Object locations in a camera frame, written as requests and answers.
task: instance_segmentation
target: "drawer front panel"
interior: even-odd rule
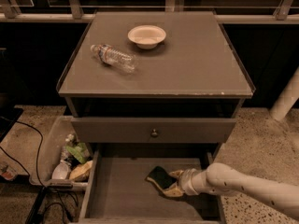
[[[82,142],[225,143],[235,119],[73,118]]]

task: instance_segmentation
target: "white pole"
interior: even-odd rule
[[[299,68],[295,71],[284,91],[280,94],[273,107],[270,109],[270,115],[278,121],[285,118],[292,106],[299,98]]]

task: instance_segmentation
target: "desk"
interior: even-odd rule
[[[145,24],[167,33],[156,49],[139,49],[127,38],[133,27]],[[134,54],[135,74],[93,59],[90,46],[99,43]],[[169,171],[205,168],[206,154],[216,156],[235,126],[237,109],[254,92],[213,13],[97,13],[58,92],[79,139],[94,143],[95,157],[102,157],[94,160],[84,221],[223,222],[220,207],[206,211],[203,204],[217,206],[215,197],[169,203],[144,182],[155,165]]]

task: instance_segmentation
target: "open drawer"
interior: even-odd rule
[[[80,140],[90,143],[225,143],[235,119],[72,118]]]
[[[218,197],[168,199],[145,179],[158,165],[167,172],[206,167],[208,159],[194,144],[98,146],[78,223],[224,223]]]

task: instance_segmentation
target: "drawer bottom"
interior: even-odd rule
[[[218,200],[201,194],[168,199],[145,180],[157,165],[167,172],[177,169],[201,168],[194,158],[102,158],[93,181],[94,192],[84,223],[221,223]]]

